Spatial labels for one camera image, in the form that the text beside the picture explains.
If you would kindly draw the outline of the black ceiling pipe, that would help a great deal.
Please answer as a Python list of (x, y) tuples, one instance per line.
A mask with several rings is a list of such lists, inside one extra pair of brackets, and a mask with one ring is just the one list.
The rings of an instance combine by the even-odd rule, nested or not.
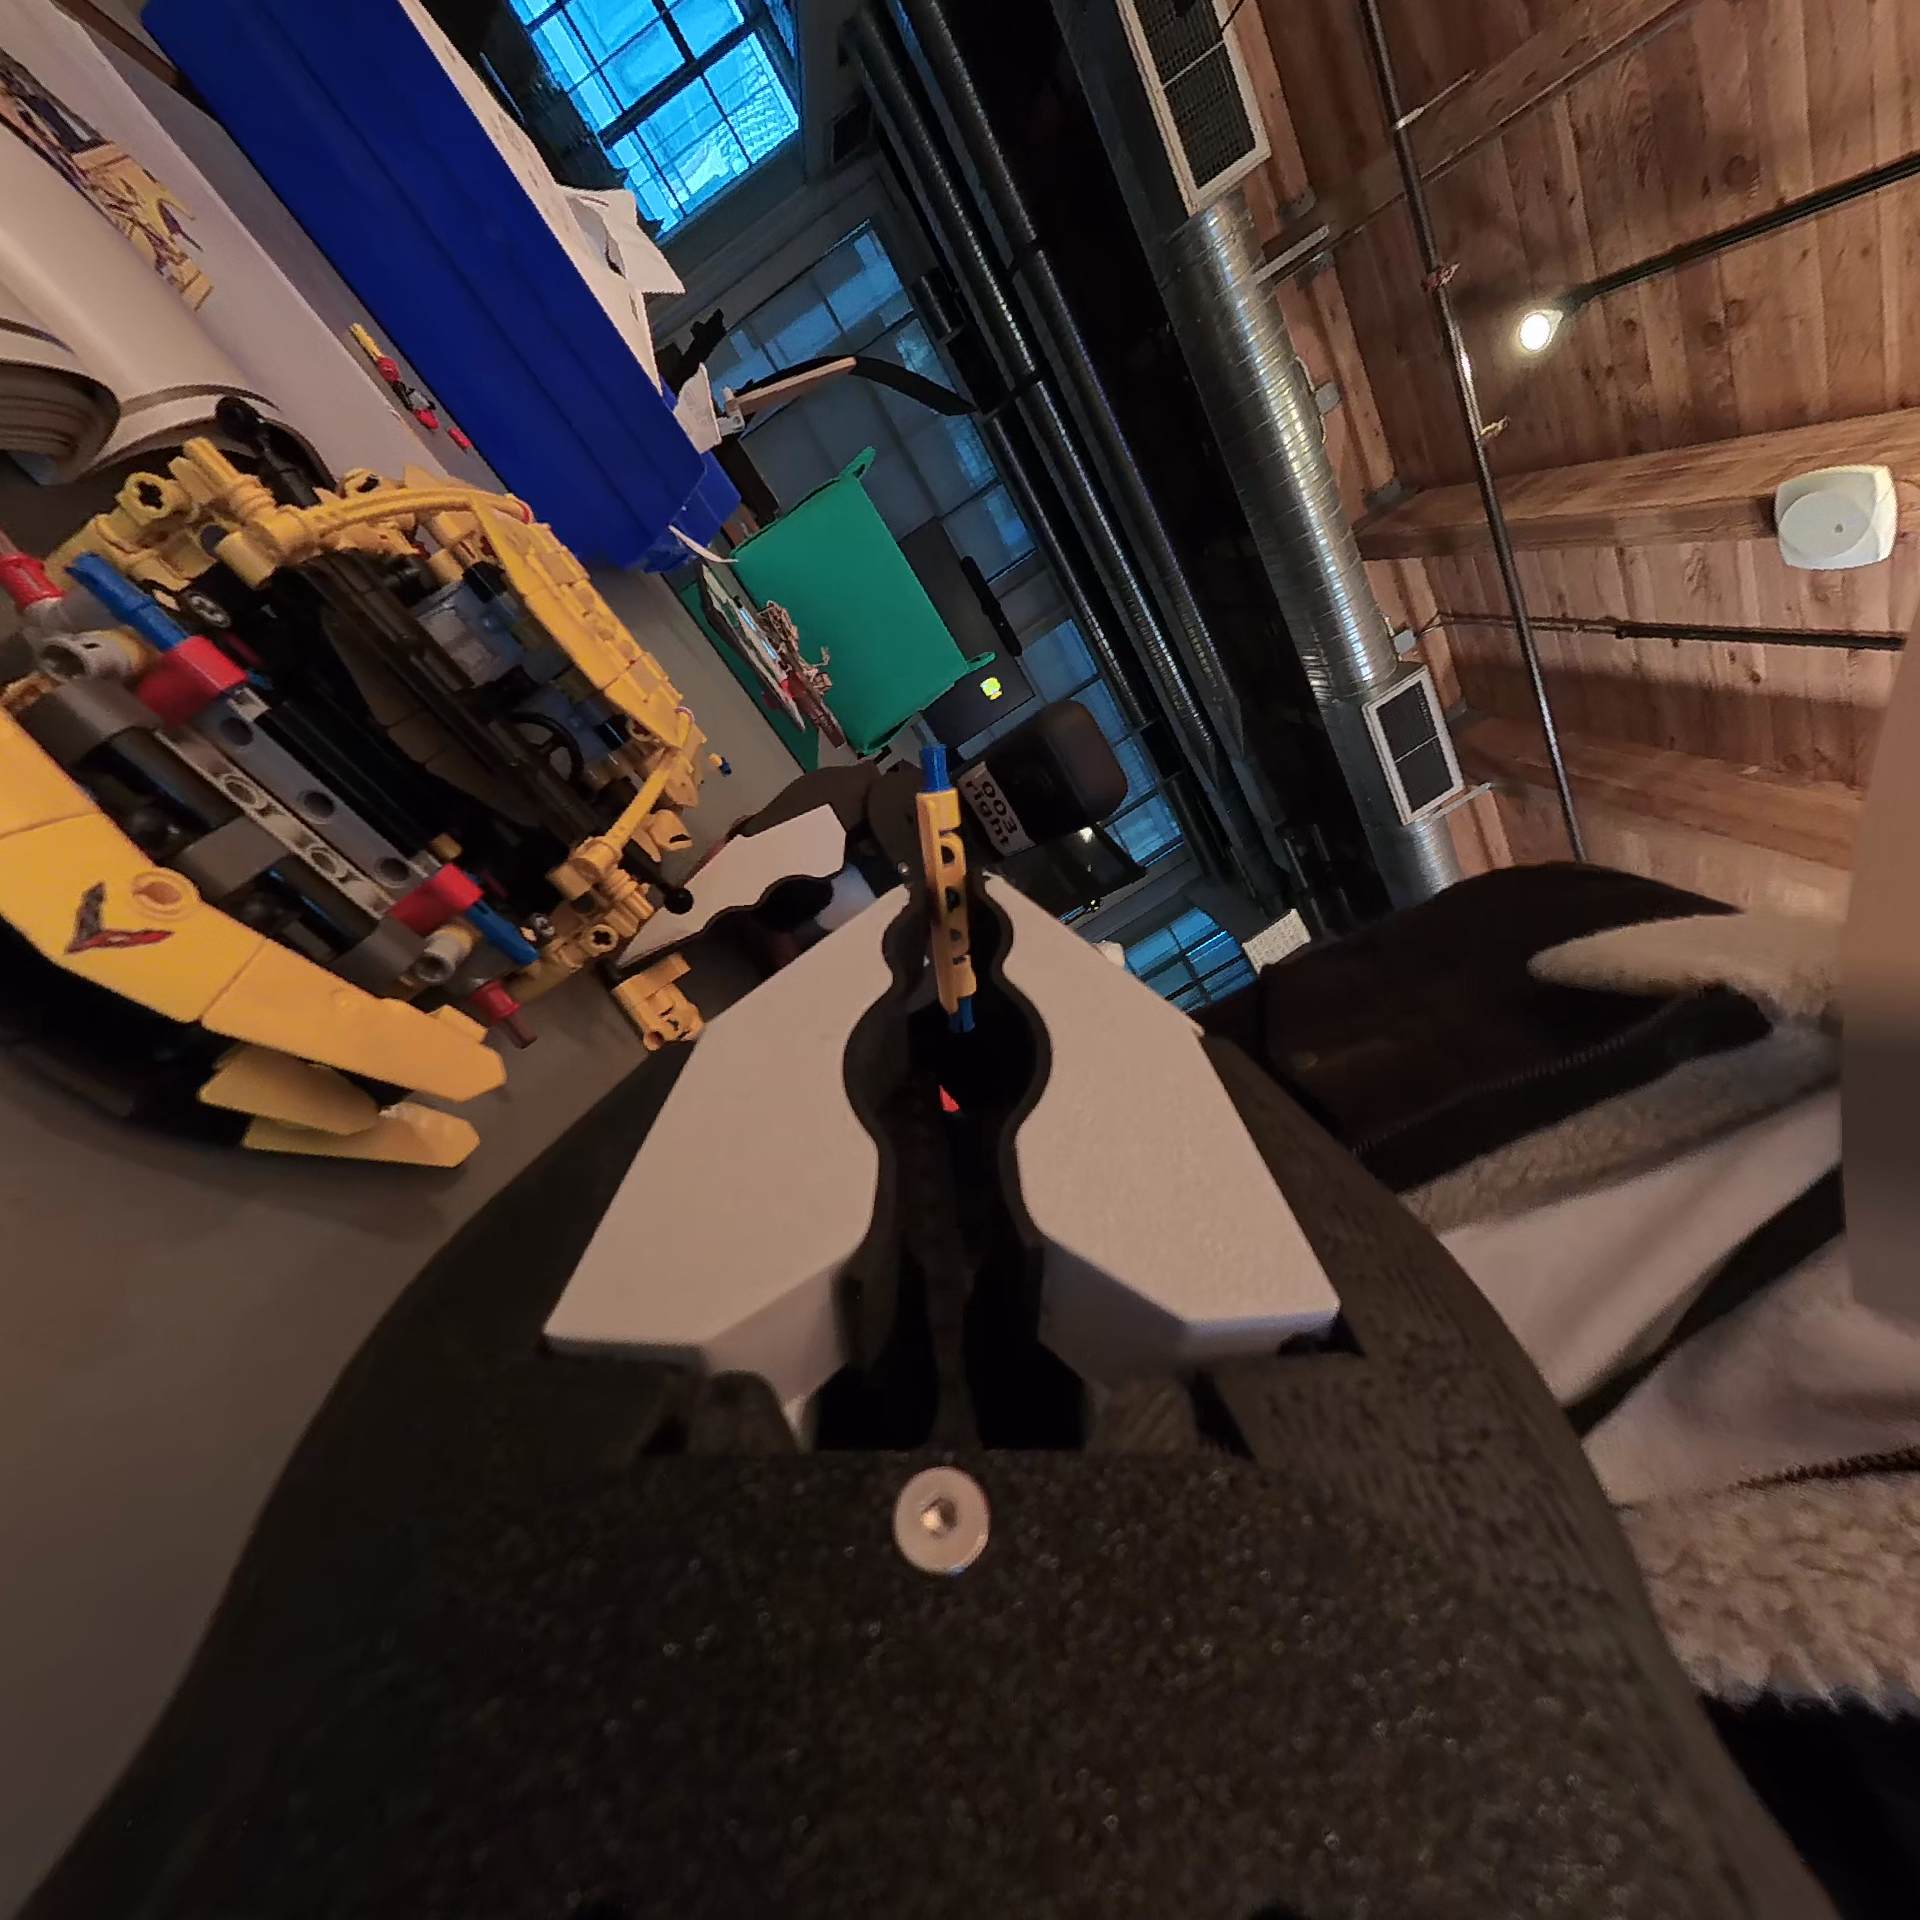
[(1393, 156), (1401, 196), (1407, 208), (1415, 250), (1422, 260), (1422, 287), (1430, 305), (1432, 321), (1442, 336), (1447, 352), (1447, 374), (1462, 434), (1471, 454), (1471, 481), (1478, 496), (1482, 531), (1489, 538), (1497, 577), (1504, 591), (1511, 625), (1520, 646), (1526, 686), (1538, 714), (1546, 771), (1551, 778), (1551, 794), (1557, 799), (1561, 825), (1568, 840), (1571, 862), (1583, 862), (1586, 840), (1577, 819), (1577, 804), (1562, 756), (1561, 735), (1554, 720), (1551, 699), (1544, 684), (1544, 663), (1529, 617), (1514, 548), (1509, 536), (1504, 505), (1498, 502), (1497, 481), (1489, 466), (1489, 424), (1481, 412), (1478, 385), (1471, 367), (1471, 351), (1453, 298), (1453, 280), (1458, 273), (1456, 259), (1445, 257), (1437, 247), (1432, 215), (1429, 208), (1423, 176), (1410, 140), (1410, 112), (1402, 106), (1398, 76), (1390, 56), (1385, 22), (1378, 3), (1358, 3), (1359, 32), (1367, 49), (1367, 60), (1374, 73), (1375, 95), (1383, 111), (1387, 150)]

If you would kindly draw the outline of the white air vent grille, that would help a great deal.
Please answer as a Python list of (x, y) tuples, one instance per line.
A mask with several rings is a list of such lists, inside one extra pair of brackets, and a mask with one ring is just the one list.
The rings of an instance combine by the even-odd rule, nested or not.
[(1469, 795), (1426, 663), (1362, 703), (1359, 720), (1406, 828), (1434, 822)]
[(1147, 106), (1184, 210), (1223, 202), (1271, 160), (1230, 3), (1119, 3)]

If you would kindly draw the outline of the single yellow connector brick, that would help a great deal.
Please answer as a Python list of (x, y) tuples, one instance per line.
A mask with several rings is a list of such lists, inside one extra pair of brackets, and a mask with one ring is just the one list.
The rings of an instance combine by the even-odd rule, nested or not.
[(686, 972), (686, 955), (669, 953), (609, 983), (615, 1006), (648, 1055), (694, 1043), (704, 1033), (698, 1009), (681, 991)]

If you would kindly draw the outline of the yellow brick model car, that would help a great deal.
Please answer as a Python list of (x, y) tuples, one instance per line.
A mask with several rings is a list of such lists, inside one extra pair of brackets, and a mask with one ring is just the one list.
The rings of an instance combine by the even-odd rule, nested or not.
[(493, 1041), (690, 912), (728, 766), (519, 499), (214, 422), (3, 553), (3, 1049), (163, 1131), (454, 1168)]

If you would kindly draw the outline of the white ceiling sensor box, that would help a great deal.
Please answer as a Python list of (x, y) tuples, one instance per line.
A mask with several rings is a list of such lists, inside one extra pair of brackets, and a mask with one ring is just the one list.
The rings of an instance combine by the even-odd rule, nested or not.
[(1874, 568), (1890, 561), (1897, 544), (1897, 481), (1882, 464), (1803, 472), (1775, 487), (1770, 520), (1790, 570)]

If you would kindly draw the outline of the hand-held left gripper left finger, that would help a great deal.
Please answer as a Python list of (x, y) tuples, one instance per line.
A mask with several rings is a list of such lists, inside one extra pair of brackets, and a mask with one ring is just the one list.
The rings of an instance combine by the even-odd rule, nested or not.
[(760, 1401), (809, 1454), (903, 1294), (901, 1108), (928, 912), (896, 887), (713, 1019), (543, 1322), (562, 1361)]

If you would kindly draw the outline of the green plastic bin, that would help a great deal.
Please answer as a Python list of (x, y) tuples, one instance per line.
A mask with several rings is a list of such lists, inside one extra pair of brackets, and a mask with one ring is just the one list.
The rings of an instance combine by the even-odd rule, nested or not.
[(746, 595), (794, 622), (826, 673), (824, 707), (856, 755), (882, 750), (990, 654), (967, 656), (864, 490), (864, 449), (731, 556)]

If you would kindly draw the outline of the blue plastic bin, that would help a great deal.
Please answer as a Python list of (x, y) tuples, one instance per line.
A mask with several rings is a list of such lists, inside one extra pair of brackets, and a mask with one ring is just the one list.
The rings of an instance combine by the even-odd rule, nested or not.
[(709, 556), (738, 492), (659, 387), (682, 281), (625, 187), (566, 187), (419, 4), (152, 3), (199, 92), (502, 487), (584, 562)]

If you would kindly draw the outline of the silver ventilation duct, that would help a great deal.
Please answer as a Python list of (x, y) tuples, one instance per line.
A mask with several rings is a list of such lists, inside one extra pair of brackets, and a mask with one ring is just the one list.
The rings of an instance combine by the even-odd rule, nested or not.
[(1367, 580), (1304, 363), (1256, 273), (1256, 220), (1234, 186), (1167, 235), (1161, 294), (1387, 900), (1407, 908), (1458, 882), (1456, 850), (1445, 825), (1401, 819), (1368, 728), (1411, 670)]

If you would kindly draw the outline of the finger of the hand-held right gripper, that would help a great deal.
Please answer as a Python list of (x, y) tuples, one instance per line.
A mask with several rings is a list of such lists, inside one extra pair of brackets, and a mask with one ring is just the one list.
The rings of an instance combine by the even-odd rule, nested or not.
[(617, 972), (667, 958), (694, 976), (769, 976), (856, 916), (856, 868), (832, 808), (810, 808), (713, 848), (617, 955)]

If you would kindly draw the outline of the open instruction booklet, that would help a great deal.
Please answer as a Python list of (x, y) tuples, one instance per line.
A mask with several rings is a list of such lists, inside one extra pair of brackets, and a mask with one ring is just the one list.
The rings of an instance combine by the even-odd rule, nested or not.
[(109, 426), (46, 428), (38, 479), (208, 433), (239, 400), (306, 458), (293, 283), (104, 49), (51, 4), (3, 4), (3, 360), (104, 394)]

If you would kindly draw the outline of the yellow brick beam blue pins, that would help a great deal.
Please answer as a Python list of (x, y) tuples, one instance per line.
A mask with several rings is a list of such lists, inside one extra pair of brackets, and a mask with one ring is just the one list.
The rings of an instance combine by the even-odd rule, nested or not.
[(937, 1000), (955, 1035), (974, 1032), (976, 975), (969, 930), (969, 864), (946, 747), (921, 747), (917, 794), (919, 856), (928, 900), (928, 958)]

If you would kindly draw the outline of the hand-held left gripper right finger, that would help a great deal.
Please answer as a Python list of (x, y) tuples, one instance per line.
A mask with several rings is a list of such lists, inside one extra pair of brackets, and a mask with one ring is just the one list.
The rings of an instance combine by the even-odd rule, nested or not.
[(1193, 1370), (1331, 1331), (1338, 1302), (1187, 1016), (986, 879), (1045, 1070), (1013, 1166), (1040, 1337), (1072, 1370)]

